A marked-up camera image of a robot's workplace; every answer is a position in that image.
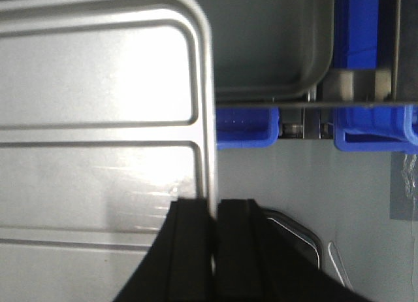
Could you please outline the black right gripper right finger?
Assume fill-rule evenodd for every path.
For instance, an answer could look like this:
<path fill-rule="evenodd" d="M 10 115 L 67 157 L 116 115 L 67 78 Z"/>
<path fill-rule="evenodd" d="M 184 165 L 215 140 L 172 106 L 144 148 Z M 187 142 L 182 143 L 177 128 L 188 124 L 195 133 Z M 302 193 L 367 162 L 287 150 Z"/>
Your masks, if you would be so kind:
<path fill-rule="evenodd" d="M 217 208 L 218 301 L 365 301 L 299 254 L 252 199 Z"/>

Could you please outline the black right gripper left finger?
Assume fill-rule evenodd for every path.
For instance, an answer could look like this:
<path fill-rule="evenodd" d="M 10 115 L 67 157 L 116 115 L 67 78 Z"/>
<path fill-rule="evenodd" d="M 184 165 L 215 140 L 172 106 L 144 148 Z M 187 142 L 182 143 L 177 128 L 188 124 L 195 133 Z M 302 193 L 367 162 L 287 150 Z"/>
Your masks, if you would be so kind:
<path fill-rule="evenodd" d="M 213 301 L 212 217 L 205 199 L 178 199 L 115 301 Z"/>

